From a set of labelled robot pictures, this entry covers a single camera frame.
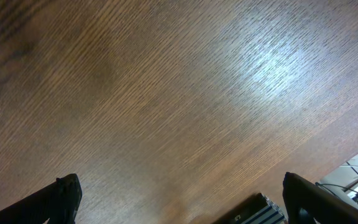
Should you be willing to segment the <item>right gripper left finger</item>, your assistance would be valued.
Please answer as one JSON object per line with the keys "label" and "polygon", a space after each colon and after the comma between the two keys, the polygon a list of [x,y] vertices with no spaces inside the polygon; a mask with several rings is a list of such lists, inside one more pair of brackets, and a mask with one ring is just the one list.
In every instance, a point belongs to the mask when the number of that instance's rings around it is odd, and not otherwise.
{"label": "right gripper left finger", "polygon": [[76,174],[68,174],[0,211],[1,224],[75,224],[82,189]]}

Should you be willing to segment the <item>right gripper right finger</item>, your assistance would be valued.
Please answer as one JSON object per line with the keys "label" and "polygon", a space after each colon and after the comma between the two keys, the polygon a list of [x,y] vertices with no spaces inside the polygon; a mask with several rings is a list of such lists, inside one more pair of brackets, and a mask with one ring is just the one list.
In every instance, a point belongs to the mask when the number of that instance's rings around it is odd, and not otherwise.
{"label": "right gripper right finger", "polygon": [[283,200],[288,224],[358,224],[357,208],[295,173],[285,174]]}

